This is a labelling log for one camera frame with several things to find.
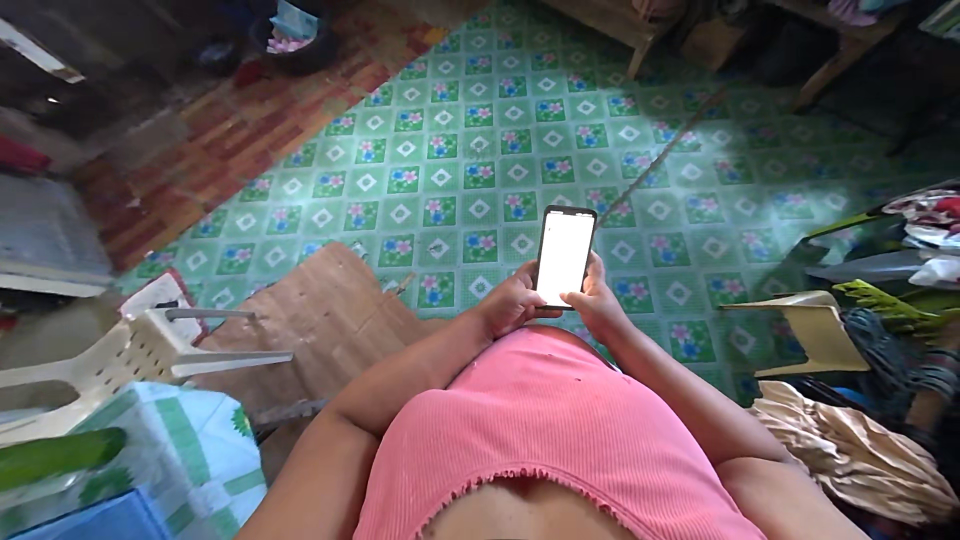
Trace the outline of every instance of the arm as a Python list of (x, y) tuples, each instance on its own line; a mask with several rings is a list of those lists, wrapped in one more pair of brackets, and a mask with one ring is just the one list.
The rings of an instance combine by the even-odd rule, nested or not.
[(770, 540), (866, 539), (759, 421), (638, 330), (590, 254), (584, 292), (561, 298), (623, 371), (656, 392), (693, 434), (740, 512)]
[(240, 529), (254, 538), (348, 539), (360, 517), (380, 438), (411, 398), (444, 388), (493, 341), (535, 311), (534, 261), (433, 335), (388, 356), (343, 389), (300, 436), (267, 497)]
[(670, 405), (714, 467), (737, 457), (790, 459), (783, 445), (749, 412), (638, 330), (604, 277), (603, 260), (591, 254), (584, 292), (567, 293), (564, 300), (580, 312), (584, 324), (610, 350), (624, 373)]

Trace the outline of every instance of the wooden table leg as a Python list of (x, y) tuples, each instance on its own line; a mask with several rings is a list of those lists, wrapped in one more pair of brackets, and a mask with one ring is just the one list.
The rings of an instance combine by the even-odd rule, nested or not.
[(634, 50), (634, 57), (630, 59), (630, 66), (627, 67), (627, 80), (636, 79), (636, 73), (640, 70), (640, 64), (643, 58), (650, 51), (650, 46), (654, 44), (654, 35), (645, 35), (638, 40), (639, 45)]
[(833, 79), (847, 70), (856, 61), (860, 60), (870, 48), (872, 43), (861, 41), (855, 37), (845, 34), (840, 35), (840, 49), (833, 57), (817, 70), (806, 84), (800, 89), (800, 95), (793, 102), (791, 112), (797, 112), (813, 104), (820, 93)]

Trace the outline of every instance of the green floral vinyl floor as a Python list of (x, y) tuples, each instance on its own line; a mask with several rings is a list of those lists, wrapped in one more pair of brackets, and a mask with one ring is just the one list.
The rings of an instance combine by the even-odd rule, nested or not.
[[(423, 317), (474, 306), (534, 258), (549, 204), (607, 211), (708, 96), (728, 99), (595, 236), (637, 326), (729, 395), (803, 353), (765, 313), (717, 306), (805, 287), (805, 232), (944, 178), (929, 160), (793, 93), (628, 49), (534, 2), (475, 15), (240, 193), (121, 279), (168, 266), (201, 306), (235, 307), (326, 242), (352, 246)], [(862, 231), (828, 237), (834, 252)], [(585, 335), (575, 314), (557, 324)]]

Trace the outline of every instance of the floor tile pattern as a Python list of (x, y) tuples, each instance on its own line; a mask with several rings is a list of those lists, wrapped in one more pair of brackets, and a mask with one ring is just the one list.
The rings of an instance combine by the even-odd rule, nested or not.
[[(232, 307), (320, 246), (353, 247), (423, 316), (474, 306), (534, 258), (549, 204), (607, 211), (721, 85), (728, 99), (612, 209), (595, 237), (637, 326), (744, 398), (758, 367), (802, 351), (789, 328), (721, 304), (802, 289), (806, 231), (941, 178), (929, 160), (825, 116), (791, 90), (630, 51), (542, 4), (500, 2), (412, 61), (126, 278), (175, 266)], [(823, 243), (827, 260), (864, 232)], [(558, 324), (588, 338), (575, 314)]]
[(240, 89), (224, 81), (179, 111), (184, 142), (134, 170), (99, 158), (73, 176), (116, 268), (177, 239), (443, 37), (375, 0), (341, 9), (333, 28), (342, 43), (328, 69), (294, 79), (268, 74)]

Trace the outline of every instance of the smartphone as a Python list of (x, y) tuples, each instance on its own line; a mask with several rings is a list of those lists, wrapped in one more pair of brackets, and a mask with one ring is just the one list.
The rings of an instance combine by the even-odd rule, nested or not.
[(546, 301), (544, 308), (573, 309), (560, 293), (583, 292), (596, 220), (597, 212), (591, 209), (550, 205), (543, 211), (534, 290)]

